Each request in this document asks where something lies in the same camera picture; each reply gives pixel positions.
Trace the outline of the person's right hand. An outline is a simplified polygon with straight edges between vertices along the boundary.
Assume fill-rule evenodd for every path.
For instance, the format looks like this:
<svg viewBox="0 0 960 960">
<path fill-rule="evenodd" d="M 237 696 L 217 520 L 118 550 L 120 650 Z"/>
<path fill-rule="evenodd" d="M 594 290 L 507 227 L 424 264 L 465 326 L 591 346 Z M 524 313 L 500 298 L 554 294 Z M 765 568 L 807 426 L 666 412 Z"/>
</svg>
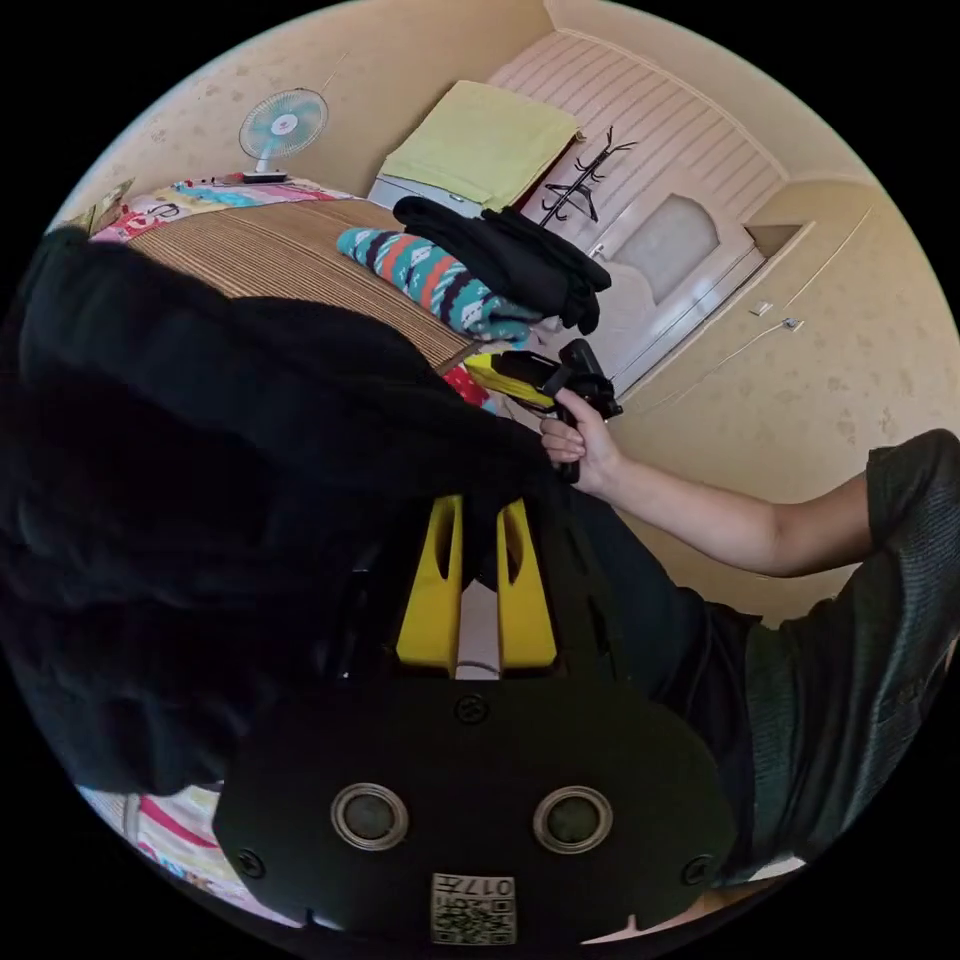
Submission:
<svg viewBox="0 0 960 960">
<path fill-rule="evenodd" d="M 623 463 L 605 420 L 567 388 L 557 392 L 555 402 L 567 419 L 555 416 L 540 421 L 542 445 L 551 463 L 557 468 L 577 466 L 579 480 L 575 487 L 605 499 Z"/>
</svg>

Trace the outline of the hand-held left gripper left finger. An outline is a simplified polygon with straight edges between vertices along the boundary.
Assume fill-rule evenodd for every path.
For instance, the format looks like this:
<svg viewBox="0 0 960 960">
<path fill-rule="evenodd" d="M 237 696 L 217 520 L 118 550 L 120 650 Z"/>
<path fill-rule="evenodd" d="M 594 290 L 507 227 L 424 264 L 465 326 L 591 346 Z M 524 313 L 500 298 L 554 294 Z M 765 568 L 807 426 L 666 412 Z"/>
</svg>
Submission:
<svg viewBox="0 0 960 960">
<path fill-rule="evenodd" d="M 396 653 L 412 669 L 455 669 L 462 596 L 463 498 L 437 499 L 400 624 Z"/>
</svg>

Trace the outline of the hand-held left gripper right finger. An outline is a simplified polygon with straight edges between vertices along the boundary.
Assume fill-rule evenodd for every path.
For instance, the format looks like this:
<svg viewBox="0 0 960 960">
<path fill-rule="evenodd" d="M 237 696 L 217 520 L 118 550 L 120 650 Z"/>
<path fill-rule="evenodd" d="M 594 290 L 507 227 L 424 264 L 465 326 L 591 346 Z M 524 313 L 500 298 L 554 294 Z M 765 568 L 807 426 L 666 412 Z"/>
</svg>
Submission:
<svg viewBox="0 0 960 960">
<path fill-rule="evenodd" d="M 498 514 L 496 574 L 500 668 L 551 669 L 557 646 L 534 539 L 521 499 Z"/>
</svg>

